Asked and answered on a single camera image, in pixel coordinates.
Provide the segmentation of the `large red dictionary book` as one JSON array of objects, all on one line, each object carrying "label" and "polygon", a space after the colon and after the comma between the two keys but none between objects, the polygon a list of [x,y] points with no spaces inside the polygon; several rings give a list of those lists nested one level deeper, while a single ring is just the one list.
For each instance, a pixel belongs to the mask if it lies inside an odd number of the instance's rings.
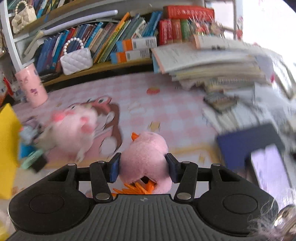
[{"label": "large red dictionary book", "polygon": [[213,9],[202,6],[190,5],[170,5],[163,7],[164,18],[167,19],[189,19],[196,18],[197,20],[211,21],[215,19],[215,12]]}]

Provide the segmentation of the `orange-blue white box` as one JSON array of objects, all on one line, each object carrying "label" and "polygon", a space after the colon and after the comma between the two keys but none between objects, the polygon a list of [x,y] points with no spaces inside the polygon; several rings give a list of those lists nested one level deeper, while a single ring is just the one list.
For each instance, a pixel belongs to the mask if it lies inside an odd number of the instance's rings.
[{"label": "orange-blue white box", "polygon": [[118,52],[143,50],[151,48],[153,49],[155,47],[157,47],[157,39],[155,36],[137,39],[127,39],[116,42],[116,50]]},{"label": "orange-blue white box", "polygon": [[150,49],[132,50],[132,51],[125,51],[125,52],[112,52],[110,54],[110,58],[111,58],[112,64],[149,59]]}]

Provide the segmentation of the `stack of papers and notebooks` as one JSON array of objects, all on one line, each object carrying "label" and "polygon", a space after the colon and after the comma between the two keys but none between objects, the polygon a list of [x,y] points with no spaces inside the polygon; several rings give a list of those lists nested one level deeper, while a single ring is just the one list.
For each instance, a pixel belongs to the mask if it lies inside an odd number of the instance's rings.
[{"label": "stack of papers and notebooks", "polygon": [[219,37],[193,35],[187,43],[156,47],[152,59],[156,73],[169,75],[185,90],[203,85],[221,91],[274,80],[267,49]]}]

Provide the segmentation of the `yellow cardboard box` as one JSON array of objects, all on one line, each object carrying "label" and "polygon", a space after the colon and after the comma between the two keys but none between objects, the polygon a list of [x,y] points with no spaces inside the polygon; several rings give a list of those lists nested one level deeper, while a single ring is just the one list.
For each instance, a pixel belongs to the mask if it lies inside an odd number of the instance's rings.
[{"label": "yellow cardboard box", "polygon": [[19,130],[21,122],[17,118],[10,104],[1,108],[1,135],[0,135],[0,185],[1,199],[10,199],[16,175],[19,148]]}]

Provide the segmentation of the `pink plush pig toy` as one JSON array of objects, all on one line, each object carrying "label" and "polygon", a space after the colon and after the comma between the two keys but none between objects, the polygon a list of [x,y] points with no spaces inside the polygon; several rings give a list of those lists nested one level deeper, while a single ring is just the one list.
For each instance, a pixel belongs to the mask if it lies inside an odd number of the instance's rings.
[{"label": "pink plush pig toy", "polygon": [[54,111],[35,144],[44,151],[56,147],[79,163],[93,144],[97,117],[89,104]]}]

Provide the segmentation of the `pink plush chick toy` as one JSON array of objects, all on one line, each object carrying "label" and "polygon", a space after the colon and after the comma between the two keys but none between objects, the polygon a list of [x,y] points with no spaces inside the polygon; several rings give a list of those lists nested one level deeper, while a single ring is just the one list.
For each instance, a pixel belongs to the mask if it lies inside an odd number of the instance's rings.
[{"label": "pink plush chick toy", "polygon": [[120,156],[119,178],[124,184],[116,194],[166,194],[172,180],[165,155],[168,146],[165,139],[153,132],[132,133],[132,142]]}]

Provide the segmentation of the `smartphone with lit screen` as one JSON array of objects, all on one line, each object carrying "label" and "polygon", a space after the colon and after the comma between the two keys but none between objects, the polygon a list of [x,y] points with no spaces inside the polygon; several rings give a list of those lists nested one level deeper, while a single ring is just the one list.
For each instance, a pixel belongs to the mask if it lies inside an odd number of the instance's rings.
[{"label": "smartphone with lit screen", "polygon": [[275,144],[252,152],[250,163],[259,187],[270,194],[280,208],[293,203],[287,170]]}]

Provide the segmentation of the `dark tablet device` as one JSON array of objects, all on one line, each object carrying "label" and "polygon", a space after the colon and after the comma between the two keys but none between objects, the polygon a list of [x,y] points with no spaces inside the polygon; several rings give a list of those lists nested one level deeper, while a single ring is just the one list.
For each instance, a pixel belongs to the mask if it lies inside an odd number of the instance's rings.
[{"label": "dark tablet device", "polygon": [[245,161],[255,150],[272,144],[276,145],[281,153],[285,150],[284,143],[272,123],[218,135],[216,142],[226,168],[232,171],[244,169]]}]

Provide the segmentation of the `mint green eraser case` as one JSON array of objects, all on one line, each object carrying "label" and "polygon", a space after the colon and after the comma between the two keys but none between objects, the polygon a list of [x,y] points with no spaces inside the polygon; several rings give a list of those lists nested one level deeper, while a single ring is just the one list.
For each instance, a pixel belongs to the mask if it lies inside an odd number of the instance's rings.
[{"label": "mint green eraser case", "polygon": [[39,149],[36,151],[33,151],[27,156],[24,161],[21,164],[22,169],[28,169],[30,166],[34,164],[42,155],[43,155],[43,150]]}]

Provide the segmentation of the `small black smartphone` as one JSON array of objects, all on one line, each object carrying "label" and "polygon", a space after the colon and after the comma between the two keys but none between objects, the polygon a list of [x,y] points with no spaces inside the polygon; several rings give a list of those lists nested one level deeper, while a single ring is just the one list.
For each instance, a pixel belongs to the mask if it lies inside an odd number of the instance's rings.
[{"label": "small black smartphone", "polygon": [[204,96],[203,101],[215,112],[223,114],[237,105],[237,99],[221,92],[211,92]]}]

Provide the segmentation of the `lower orange-blue white box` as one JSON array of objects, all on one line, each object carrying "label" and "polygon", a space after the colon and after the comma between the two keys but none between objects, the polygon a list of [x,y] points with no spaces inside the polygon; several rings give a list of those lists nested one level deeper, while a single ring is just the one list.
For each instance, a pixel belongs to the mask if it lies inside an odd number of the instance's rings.
[{"label": "lower orange-blue white box", "polygon": [[110,54],[110,58],[111,58],[112,64],[149,59],[150,49],[132,50],[132,51],[125,51],[125,52],[112,52]]}]

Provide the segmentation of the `pink cylindrical canister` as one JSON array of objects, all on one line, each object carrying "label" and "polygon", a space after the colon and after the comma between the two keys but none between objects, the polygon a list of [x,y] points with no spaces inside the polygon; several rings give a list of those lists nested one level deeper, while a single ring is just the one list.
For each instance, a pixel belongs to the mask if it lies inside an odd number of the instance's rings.
[{"label": "pink cylindrical canister", "polygon": [[17,72],[15,76],[27,101],[33,108],[37,108],[47,101],[48,94],[33,63]]}]

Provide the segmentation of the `white bookshelf frame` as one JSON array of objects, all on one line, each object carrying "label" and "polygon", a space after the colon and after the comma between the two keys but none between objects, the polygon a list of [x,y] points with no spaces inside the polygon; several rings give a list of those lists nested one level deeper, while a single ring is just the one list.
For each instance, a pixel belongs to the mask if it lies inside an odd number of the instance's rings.
[{"label": "white bookshelf frame", "polygon": [[63,22],[103,11],[117,10],[115,16],[120,19],[126,12],[142,13],[146,10],[162,10],[170,5],[198,5],[212,7],[215,1],[71,1],[57,9],[50,11],[31,24],[14,34],[11,19],[14,13],[8,10],[8,1],[1,1],[1,26],[6,41],[8,53],[15,71],[20,71],[32,63],[24,61],[23,54],[30,41],[40,30],[49,29]]}]

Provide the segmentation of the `black binder clip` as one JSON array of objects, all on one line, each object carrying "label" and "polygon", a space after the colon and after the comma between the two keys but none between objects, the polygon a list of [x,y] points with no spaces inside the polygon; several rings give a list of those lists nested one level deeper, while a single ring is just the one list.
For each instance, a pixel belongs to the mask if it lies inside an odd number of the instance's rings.
[{"label": "black binder clip", "polygon": [[46,156],[42,154],[41,156],[33,160],[31,165],[29,166],[29,169],[34,171],[35,173],[38,173],[47,165],[47,163],[48,161]]}]

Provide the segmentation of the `grey toy car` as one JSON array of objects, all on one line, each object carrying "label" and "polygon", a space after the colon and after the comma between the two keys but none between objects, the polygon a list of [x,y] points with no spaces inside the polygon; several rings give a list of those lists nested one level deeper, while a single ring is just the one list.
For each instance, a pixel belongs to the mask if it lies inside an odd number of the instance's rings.
[{"label": "grey toy car", "polygon": [[19,136],[23,144],[31,145],[34,140],[42,133],[42,126],[37,125],[23,125],[19,131]]}]

